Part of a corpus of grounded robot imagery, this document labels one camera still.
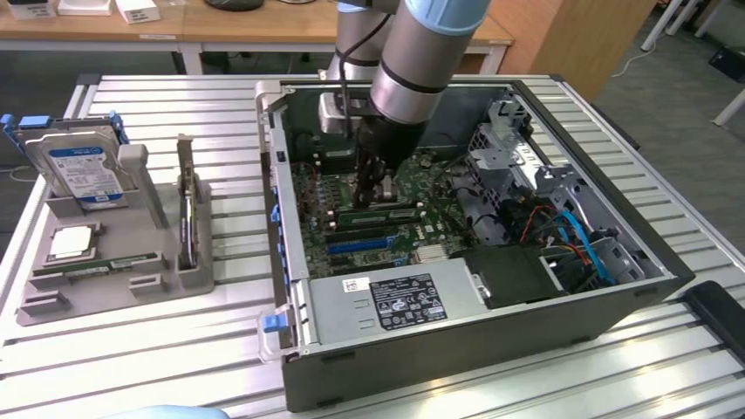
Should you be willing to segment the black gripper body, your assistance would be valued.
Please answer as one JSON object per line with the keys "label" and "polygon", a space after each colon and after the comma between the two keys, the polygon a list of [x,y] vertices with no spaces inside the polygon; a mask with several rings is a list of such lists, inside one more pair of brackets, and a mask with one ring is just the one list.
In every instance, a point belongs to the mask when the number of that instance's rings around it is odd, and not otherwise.
{"label": "black gripper body", "polygon": [[397,171],[411,156],[427,123],[403,124],[383,116],[363,116],[357,130],[358,170]]}

